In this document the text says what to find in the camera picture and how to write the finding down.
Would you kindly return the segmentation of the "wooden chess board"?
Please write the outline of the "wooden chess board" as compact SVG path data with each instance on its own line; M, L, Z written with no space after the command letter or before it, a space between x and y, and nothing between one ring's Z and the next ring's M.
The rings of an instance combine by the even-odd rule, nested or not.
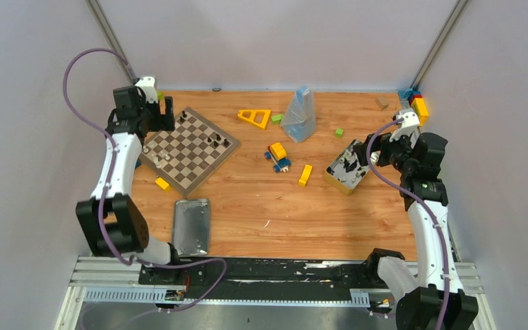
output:
M189 197L241 143L190 107L175 119L174 131L159 131L145 141L139 160Z

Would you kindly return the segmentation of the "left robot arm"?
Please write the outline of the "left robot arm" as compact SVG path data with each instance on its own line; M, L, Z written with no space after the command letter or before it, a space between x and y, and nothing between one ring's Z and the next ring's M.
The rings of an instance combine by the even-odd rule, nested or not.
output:
M76 216L94 256L116 257L124 264L157 265L167 284L177 283L183 265L170 243L150 235L132 199L133 175L144 140L150 132L174 131L173 99L160 97L156 84L143 77L134 85L113 90L115 109L103 129L106 154L98 183ZM160 110L160 100L166 105Z

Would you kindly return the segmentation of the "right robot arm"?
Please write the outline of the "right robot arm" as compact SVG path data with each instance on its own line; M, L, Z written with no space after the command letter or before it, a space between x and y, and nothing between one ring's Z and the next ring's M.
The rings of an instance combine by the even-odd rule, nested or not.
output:
M417 274L401 253L378 248L368 256L365 268L369 284L390 289L397 303L398 329L469 329L479 312L476 298L464 292L452 258L448 195L438 178L447 143L434 133L422 133L415 142L385 133L370 134L353 145L354 155L368 170L392 166L401 174L394 188L412 223Z

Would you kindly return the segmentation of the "yellow tin with chess pieces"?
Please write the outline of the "yellow tin with chess pieces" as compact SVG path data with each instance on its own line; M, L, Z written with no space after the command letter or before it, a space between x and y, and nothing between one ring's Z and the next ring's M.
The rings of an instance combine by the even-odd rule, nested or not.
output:
M322 172L326 182L344 195L351 195L355 187L371 172L366 158L354 151L356 146L364 146L359 140L353 140Z

